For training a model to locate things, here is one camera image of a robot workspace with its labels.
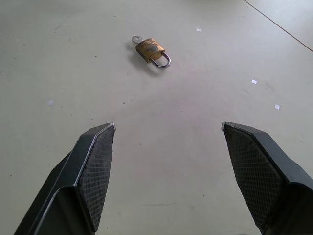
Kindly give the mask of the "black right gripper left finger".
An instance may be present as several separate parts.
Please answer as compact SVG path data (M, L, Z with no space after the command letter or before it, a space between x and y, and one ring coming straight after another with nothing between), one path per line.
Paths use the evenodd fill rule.
M14 235L95 235L109 185L115 124L83 133L52 169Z

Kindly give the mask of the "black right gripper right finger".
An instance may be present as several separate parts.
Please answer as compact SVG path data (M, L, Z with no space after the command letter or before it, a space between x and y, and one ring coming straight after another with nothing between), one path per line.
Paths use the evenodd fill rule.
M313 235L313 178L266 132L222 123L236 182L262 235Z

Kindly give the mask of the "brass padlock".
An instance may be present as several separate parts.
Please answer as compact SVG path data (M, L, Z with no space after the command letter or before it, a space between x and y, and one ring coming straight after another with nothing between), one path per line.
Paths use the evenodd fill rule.
M164 69L171 64L171 58L165 53L165 49L153 38L143 39L141 43L136 44L135 49L147 63L152 63L157 68ZM161 57L167 60L165 65L157 62Z

